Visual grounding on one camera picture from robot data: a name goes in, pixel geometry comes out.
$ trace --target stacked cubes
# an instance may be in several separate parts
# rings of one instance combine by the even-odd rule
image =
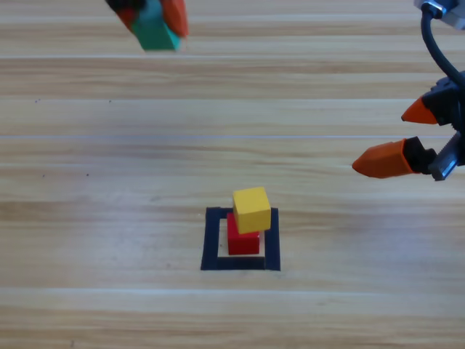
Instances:
[[[259,254],[259,234],[271,228],[271,206],[263,187],[233,194],[233,211],[227,216],[227,246],[230,255]]]

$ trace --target red cube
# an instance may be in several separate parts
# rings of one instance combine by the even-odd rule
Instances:
[[[234,214],[227,214],[227,250],[230,255],[259,254],[260,232],[239,235]]]

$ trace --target black square outline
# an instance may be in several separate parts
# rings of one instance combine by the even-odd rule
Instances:
[[[264,232],[264,257],[218,257],[219,221],[233,208],[207,207],[201,270],[281,270],[279,212],[271,208],[271,228]]]

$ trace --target yellow cube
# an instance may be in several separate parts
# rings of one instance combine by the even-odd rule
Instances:
[[[235,191],[232,198],[239,234],[271,228],[271,207],[263,187]]]

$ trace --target held block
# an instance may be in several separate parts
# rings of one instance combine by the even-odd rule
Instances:
[[[160,0],[147,2],[132,25],[132,32],[145,51],[177,50],[181,44],[181,38],[163,20]]]
[[[237,254],[259,254],[260,252],[259,232],[239,235],[233,213],[227,214],[227,250],[231,256]]]
[[[239,234],[271,228],[271,206],[263,187],[237,190],[233,194],[233,201]]]
[[[182,38],[189,35],[186,4],[184,0],[161,0],[163,18],[168,27]]]

